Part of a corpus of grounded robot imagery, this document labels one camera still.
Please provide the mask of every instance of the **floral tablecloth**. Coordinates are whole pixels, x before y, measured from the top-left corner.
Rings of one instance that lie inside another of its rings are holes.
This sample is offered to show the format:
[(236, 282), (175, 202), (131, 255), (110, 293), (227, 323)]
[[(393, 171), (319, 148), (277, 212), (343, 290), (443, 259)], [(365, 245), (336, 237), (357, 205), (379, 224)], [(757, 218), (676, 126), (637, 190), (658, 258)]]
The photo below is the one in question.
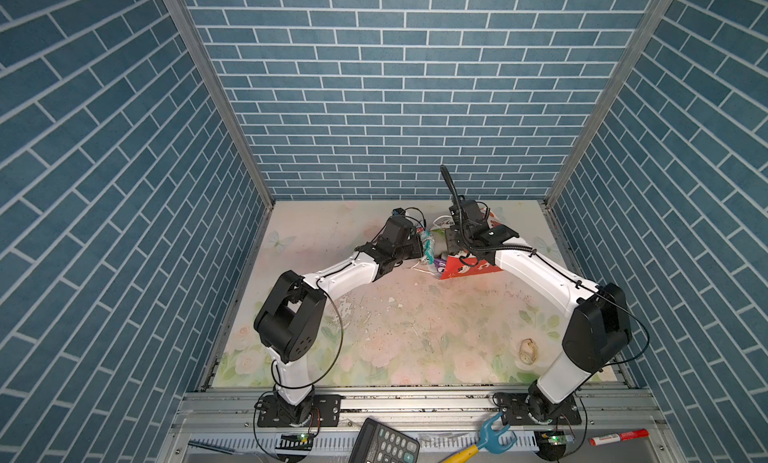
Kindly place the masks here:
[[(270, 357), (254, 318), (277, 276), (330, 266), (371, 239), (395, 207), (414, 206), (428, 223), (447, 213), (442, 201), (279, 202), (266, 230), (214, 386), (271, 386)], [(536, 202), (494, 201), (494, 214), (539, 252), (562, 262)], [(406, 264), (336, 301), (344, 343), (321, 385), (389, 386), (529, 383), (560, 352), (566, 322), (555, 308), (507, 272), (437, 280)], [(326, 305), (308, 353), (320, 375), (340, 342), (338, 319)], [(609, 369), (594, 377), (614, 381)]]

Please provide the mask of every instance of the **yellow handle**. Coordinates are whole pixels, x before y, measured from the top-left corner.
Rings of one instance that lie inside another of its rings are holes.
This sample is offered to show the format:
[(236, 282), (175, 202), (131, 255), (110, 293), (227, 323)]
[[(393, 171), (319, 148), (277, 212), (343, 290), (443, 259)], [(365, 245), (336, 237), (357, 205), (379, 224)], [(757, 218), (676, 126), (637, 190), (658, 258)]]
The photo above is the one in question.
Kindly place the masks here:
[(472, 445), (465, 450), (461, 450), (459, 453), (448, 457), (443, 463), (464, 463), (469, 458), (475, 456), (480, 451), (477, 445)]

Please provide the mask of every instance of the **teal object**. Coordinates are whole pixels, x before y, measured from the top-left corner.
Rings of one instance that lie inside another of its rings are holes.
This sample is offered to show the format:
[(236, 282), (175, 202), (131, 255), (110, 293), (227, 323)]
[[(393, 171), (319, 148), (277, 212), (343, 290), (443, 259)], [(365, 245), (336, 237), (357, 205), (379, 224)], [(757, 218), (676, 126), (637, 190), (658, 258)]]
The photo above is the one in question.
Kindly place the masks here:
[(480, 440), (477, 442), (478, 449), (486, 449), (491, 453), (498, 455), (499, 453), (504, 453), (506, 450), (512, 448), (513, 445), (517, 443), (518, 436), (514, 432), (512, 433), (512, 440), (508, 444), (502, 445), (498, 442), (498, 439), (509, 430), (509, 425), (506, 425), (497, 431), (491, 429), (491, 425), (501, 417), (502, 413), (499, 412), (496, 416), (486, 420), (485, 423), (482, 424), (480, 427)]

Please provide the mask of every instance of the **calculator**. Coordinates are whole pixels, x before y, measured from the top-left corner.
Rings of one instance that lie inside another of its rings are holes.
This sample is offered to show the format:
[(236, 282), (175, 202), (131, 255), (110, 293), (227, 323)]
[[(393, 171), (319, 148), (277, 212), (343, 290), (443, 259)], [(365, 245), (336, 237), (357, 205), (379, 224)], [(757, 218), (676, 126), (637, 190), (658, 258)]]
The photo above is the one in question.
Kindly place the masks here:
[(416, 463), (418, 441), (370, 418), (362, 424), (349, 463)]

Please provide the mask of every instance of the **robotic arm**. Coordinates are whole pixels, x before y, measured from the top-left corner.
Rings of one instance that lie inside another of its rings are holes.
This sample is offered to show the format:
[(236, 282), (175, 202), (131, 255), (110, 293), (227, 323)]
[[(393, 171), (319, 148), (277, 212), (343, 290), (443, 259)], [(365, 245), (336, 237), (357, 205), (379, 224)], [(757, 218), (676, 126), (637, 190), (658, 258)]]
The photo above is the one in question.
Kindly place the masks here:
[[(573, 392), (631, 341), (624, 292), (612, 283), (598, 286), (538, 255), (504, 225), (490, 228), (477, 202), (457, 195), (445, 166), (441, 172), (453, 200), (454, 225), (446, 231), (449, 253), (464, 250), (513, 273), (568, 321), (562, 353), (528, 389), (530, 416), (549, 423), (564, 405), (573, 404)], [(405, 259), (422, 256), (413, 219), (400, 209), (394, 213), (373, 241), (355, 248), (356, 253), (342, 262), (304, 276), (285, 272), (256, 316), (254, 328), (276, 362), (282, 421), (301, 425), (310, 416), (316, 381), (310, 381), (306, 352), (317, 336), (326, 299), (381, 278)]]

